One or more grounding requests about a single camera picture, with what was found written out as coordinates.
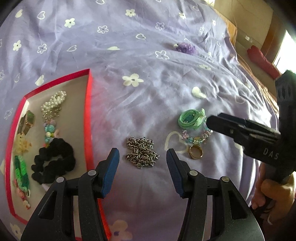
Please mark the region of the right hand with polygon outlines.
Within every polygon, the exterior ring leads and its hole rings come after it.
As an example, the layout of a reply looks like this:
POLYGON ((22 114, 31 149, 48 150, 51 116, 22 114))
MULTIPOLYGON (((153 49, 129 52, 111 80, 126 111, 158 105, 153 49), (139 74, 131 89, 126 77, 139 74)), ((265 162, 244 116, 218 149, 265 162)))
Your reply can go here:
POLYGON ((259 166, 259 176, 255 185, 255 193, 251 201, 252 209, 263 207, 267 198, 272 200, 271 208, 264 219, 265 224, 274 226, 289 213, 295 201, 295 176, 291 174, 286 184, 279 184, 265 177, 265 164, 259 166))

